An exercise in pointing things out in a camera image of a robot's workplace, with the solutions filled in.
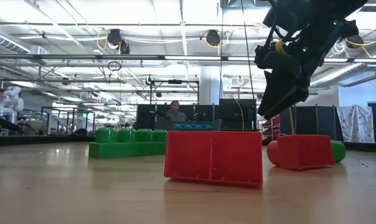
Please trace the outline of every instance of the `red toy brick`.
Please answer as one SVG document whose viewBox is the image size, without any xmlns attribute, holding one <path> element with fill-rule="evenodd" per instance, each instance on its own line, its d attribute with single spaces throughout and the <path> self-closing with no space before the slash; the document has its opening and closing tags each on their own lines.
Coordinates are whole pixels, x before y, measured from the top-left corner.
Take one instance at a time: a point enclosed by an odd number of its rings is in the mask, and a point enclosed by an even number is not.
<svg viewBox="0 0 376 224">
<path fill-rule="evenodd" d="M 261 133 L 170 131 L 164 176 L 213 184 L 263 185 Z"/>
<path fill-rule="evenodd" d="M 277 142 L 277 161 L 282 169 L 317 169 L 335 164 L 329 136 L 294 134 L 280 136 Z"/>
</svg>

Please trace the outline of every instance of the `man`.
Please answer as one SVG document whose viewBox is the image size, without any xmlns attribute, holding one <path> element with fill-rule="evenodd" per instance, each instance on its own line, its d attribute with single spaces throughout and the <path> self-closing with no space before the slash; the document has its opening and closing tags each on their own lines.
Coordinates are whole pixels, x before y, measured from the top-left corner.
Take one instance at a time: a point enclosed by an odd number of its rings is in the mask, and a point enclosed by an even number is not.
<svg viewBox="0 0 376 224">
<path fill-rule="evenodd" d="M 180 103 L 176 100 L 172 101 L 170 104 L 170 109 L 166 113 L 166 115 L 170 118 L 170 121 L 186 121 L 187 116 L 180 112 L 178 109 L 180 108 Z"/>
</svg>

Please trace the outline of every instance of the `floor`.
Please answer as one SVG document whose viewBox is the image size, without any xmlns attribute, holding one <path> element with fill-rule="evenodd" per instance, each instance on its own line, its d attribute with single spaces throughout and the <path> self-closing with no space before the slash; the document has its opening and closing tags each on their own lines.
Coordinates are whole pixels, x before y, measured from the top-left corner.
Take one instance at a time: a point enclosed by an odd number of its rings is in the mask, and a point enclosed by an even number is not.
<svg viewBox="0 0 376 224">
<path fill-rule="evenodd" d="M 263 158 L 263 190 L 171 182 L 164 156 L 88 159 L 87 143 L 0 147 L 0 223 L 376 223 L 376 154 L 293 172 Z"/>
</svg>

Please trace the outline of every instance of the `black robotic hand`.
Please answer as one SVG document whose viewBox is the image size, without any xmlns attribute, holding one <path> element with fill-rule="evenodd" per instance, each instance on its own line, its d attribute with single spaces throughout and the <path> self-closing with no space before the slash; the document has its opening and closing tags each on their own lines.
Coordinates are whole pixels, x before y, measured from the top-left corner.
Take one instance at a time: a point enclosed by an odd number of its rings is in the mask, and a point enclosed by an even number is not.
<svg viewBox="0 0 376 224">
<path fill-rule="evenodd" d="M 255 57 L 258 68 L 272 69 L 265 72 L 267 87 L 258 110 L 265 119 L 308 98 L 310 77 L 336 41 L 359 33 L 355 21 L 345 18 L 368 0 L 268 1 L 272 8 L 263 23 L 271 31 Z M 286 36 L 276 26 L 287 31 Z M 271 43 L 274 32 L 281 39 L 277 43 Z"/>
</svg>

